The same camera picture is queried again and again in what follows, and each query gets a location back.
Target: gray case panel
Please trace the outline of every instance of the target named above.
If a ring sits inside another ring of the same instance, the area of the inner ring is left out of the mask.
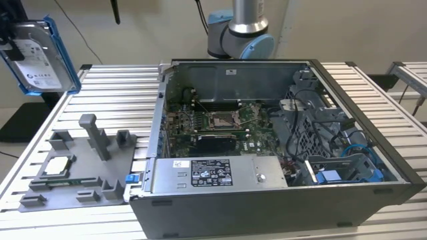
[[[249,235],[355,227],[410,184],[318,187],[134,198],[150,239]]]

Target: white wall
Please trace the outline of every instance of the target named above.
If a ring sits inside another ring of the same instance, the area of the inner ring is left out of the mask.
[[[54,0],[22,0],[28,17],[55,19],[72,63],[99,61]],[[194,0],[119,0],[122,24],[117,25],[110,0],[58,0],[105,64],[157,64],[162,59],[206,58],[207,36]],[[202,0],[210,12],[231,8],[233,0]],[[269,32],[279,38],[287,0],[266,0]],[[0,108],[19,107],[39,97],[23,96],[10,70],[0,64]]]
[[[427,0],[293,0],[286,58],[355,62],[385,73],[394,61],[427,61]]]

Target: hard drive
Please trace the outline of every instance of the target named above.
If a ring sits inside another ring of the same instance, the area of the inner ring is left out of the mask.
[[[12,29],[14,42],[24,59],[12,60],[4,50],[0,54],[24,94],[78,93],[82,84],[54,20],[46,17],[14,23]]]

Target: hard drive label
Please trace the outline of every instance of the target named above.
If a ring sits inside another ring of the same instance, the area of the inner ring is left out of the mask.
[[[16,39],[16,46],[26,59],[16,65],[30,85],[39,89],[60,89],[63,87],[54,71],[43,47],[30,39]]]

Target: power supply label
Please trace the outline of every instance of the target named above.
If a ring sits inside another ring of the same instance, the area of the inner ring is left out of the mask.
[[[233,186],[230,159],[193,160],[191,185],[194,187]]]

